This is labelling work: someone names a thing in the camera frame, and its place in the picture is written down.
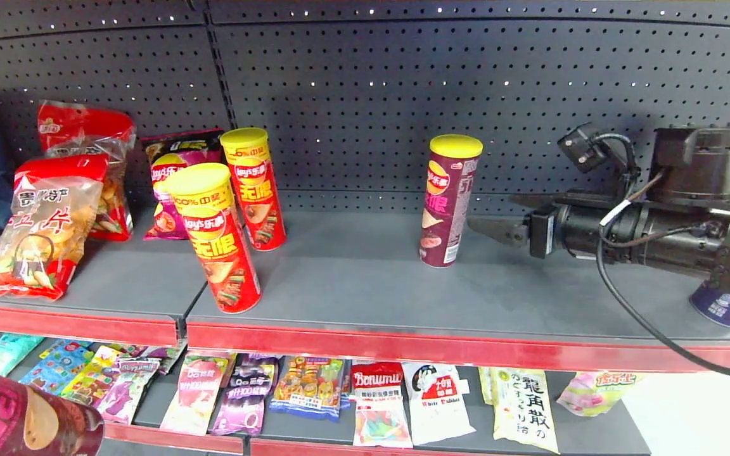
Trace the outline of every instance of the red chip can in foreground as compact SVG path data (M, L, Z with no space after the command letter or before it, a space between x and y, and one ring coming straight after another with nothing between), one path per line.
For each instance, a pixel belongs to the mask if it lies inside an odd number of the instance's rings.
M275 250L286 242L268 138L261 128L238 128L221 135L247 234L260 251Z
M430 150L418 254L422 262L446 268L455 262L461 245L483 144L469 136L442 135L430 141Z
M255 306L260 285L241 237L226 165L182 168L168 176L165 189L182 216L219 310L238 314Z

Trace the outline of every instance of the perforated metal panel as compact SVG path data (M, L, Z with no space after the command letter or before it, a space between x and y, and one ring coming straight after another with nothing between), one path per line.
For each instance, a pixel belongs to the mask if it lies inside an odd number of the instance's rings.
M129 113L140 136L229 124L202 27L0 40L0 125L20 161L39 153L35 113L42 98ZM125 183L150 182L144 154L133 154Z
M186 0L0 1L0 38L96 29L201 24Z
M423 191L432 136L484 142L474 192L599 187L556 139L583 122L634 139L730 122L730 28L565 20L223 26L240 125L267 128L279 185ZM505 213L513 208L499 206Z

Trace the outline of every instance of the blue can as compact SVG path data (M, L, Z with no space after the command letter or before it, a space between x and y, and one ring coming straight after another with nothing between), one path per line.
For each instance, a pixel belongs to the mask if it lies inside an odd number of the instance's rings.
M730 293L723 293L706 281L689 297L689 302L704 317L730 328Z

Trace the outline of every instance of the red shelf edge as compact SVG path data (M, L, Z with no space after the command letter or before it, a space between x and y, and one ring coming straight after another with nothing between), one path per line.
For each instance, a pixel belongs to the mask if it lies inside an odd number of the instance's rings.
M150 320L5 307L0 307L0 332L148 346L174 346L177 341L176 321L170 317Z
M429 450L415 450L414 448L382 448L376 446L348 446L331 443L310 443L301 441L275 441L267 439L250 439L251 456L337 456L347 454L348 456L372 456L387 454L406 454L408 456L443 456L444 454L469 454L452 453Z
M325 329L224 326L188 322L188 344L197 349L359 357L374 360L524 367L551 371L698 372L702 367L662 345L605 345L571 341L341 332ZM693 346L691 352L730 366L730 346Z
M185 450L211 451L215 453L244 454L244 442L234 436L193 436L171 433L156 427L107 422L105 438L130 441L157 447L185 448Z

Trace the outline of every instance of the yellow lid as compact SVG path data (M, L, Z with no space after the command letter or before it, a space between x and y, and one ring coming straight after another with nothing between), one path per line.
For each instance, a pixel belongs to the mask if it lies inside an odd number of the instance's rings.
M472 136L441 135L431 139L430 150L447 158L475 158L483 152L483 142Z
M221 145L233 148L250 147L267 141L268 137L263 128L238 128L221 135Z
M228 185L229 168L220 163L200 163L182 168L165 179L165 190L170 194L208 193L214 188Z

